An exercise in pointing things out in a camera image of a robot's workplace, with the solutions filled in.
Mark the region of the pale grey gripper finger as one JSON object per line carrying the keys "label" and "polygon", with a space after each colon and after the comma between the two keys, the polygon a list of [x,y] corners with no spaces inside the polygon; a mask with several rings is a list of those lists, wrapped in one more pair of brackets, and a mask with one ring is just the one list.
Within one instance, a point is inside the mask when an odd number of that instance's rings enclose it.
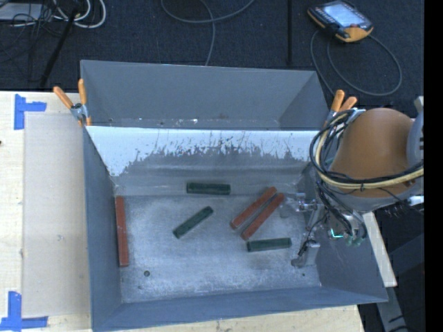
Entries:
{"label": "pale grey gripper finger", "polygon": [[305,241],[296,257],[291,260],[291,265],[296,268],[313,266],[316,264],[316,256],[320,250],[320,244],[316,241]]}
{"label": "pale grey gripper finger", "polygon": [[286,196],[280,208],[280,217],[286,219],[294,214],[305,214],[317,210],[318,202],[316,199],[308,201],[304,192],[297,192]]}

